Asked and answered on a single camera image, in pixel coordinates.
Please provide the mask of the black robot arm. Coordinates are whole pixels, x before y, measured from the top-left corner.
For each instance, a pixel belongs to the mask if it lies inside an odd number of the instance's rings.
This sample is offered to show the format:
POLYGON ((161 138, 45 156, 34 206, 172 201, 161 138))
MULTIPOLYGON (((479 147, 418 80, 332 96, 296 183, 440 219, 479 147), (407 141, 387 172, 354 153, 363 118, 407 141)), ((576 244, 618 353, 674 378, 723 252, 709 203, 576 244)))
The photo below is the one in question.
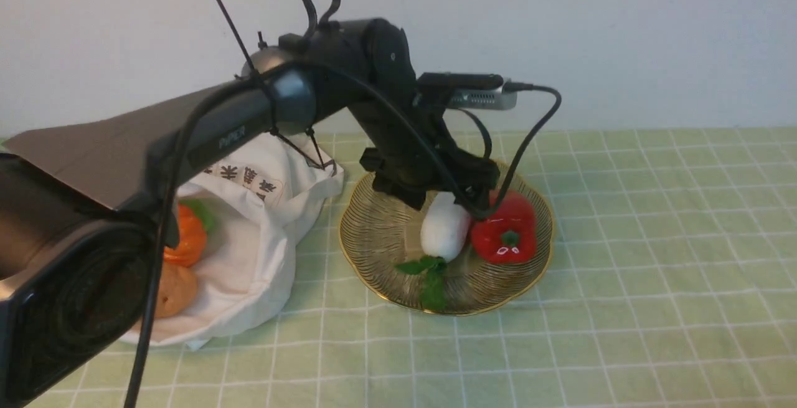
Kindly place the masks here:
POLYGON ((20 133, 2 154, 2 406, 23 407, 137 321, 128 402, 150 346, 177 188, 262 133, 295 135, 341 109, 374 147, 378 189, 419 207, 450 191, 487 214, 500 175, 456 146, 449 74, 412 68, 385 19, 313 22, 248 57, 239 78, 91 123, 20 133))

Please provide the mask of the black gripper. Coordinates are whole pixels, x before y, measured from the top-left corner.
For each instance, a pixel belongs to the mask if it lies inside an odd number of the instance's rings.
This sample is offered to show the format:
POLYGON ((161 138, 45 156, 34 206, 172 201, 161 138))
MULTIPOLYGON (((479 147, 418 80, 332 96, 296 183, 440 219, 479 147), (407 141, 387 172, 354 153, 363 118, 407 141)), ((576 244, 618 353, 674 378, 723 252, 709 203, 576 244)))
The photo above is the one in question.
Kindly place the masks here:
POLYGON ((348 110, 373 142, 359 164, 375 173, 375 191, 415 211, 422 210, 428 192, 452 192, 456 205, 470 218, 492 214, 490 192, 498 186, 500 172, 489 156, 492 141, 480 121, 476 125, 486 152, 476 156, 456 144, 442 118, 449 109, 440 105, 426 105, 416 98, 408 105, 388 107, 365 98, 348 110))

